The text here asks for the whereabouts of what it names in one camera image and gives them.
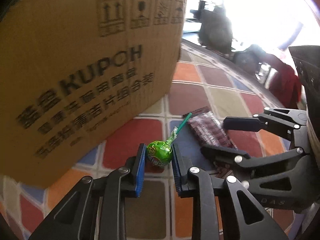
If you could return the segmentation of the brown cardboard box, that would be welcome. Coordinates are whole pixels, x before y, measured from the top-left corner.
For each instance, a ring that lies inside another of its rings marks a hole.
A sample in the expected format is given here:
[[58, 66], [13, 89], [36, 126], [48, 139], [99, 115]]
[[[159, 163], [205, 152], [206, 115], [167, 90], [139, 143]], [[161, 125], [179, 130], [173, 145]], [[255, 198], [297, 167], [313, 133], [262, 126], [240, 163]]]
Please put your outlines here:
[[187, 0], [20, 0], [1, 19], [1, 174], [47, 188], [158, 101]]

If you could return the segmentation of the dark chair at right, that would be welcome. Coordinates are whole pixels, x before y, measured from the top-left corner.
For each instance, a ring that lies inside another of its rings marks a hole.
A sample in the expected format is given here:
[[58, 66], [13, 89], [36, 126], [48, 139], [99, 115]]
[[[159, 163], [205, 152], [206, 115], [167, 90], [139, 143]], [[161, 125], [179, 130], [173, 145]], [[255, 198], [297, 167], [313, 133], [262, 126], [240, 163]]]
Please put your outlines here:
[[201, 23], [199, 43], [221, 54], [230, 54], [233, 32], [225, 7], [216, 5], [213, 11], [209, 11], [204, 8], [204, 5], [205, 1], [200, 1], [197, 10], [190, 10], [195, 19]]

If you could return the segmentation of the green lollipop with stick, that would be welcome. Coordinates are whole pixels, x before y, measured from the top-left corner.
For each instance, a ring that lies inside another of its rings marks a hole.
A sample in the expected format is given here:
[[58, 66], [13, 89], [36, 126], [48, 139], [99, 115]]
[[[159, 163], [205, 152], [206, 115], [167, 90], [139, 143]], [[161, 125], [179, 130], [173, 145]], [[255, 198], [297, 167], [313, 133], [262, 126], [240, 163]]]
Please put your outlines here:
[[184, 120], [178, 127], [174, 127], [170, 136], [165, 141], [156, 140], [148, 144], [146, 147], [146, 156], [153, 166], [164, 167], [172, 160], [172, 144], [177, 138], [181, 129], [185, 126], [187, 121], [191, 118], [192, 113], [188, 113]]

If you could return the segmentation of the maroon striped snack pack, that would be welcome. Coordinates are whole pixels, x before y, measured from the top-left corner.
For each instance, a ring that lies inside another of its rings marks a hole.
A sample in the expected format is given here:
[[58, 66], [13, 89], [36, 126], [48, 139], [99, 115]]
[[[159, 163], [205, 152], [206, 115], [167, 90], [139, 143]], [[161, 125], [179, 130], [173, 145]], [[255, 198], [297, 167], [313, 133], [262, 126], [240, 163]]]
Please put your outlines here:
[[[188, 127], [200, 147], [208, 144], [210, 146], [237, 148], [223, 129], [221, 122], [216, 118], [209, 107], [206, 106], [196, 109], [185, 114], [183, 117], [188, 119]], [[210, 161], [202, 155], [200, 150], [196, 150], [191, 156], [191, 161], [196, 166], [210, 172], [210, 174], [213, 174], [218, 178], [224, 178], [231, 173], [228, 164]]]

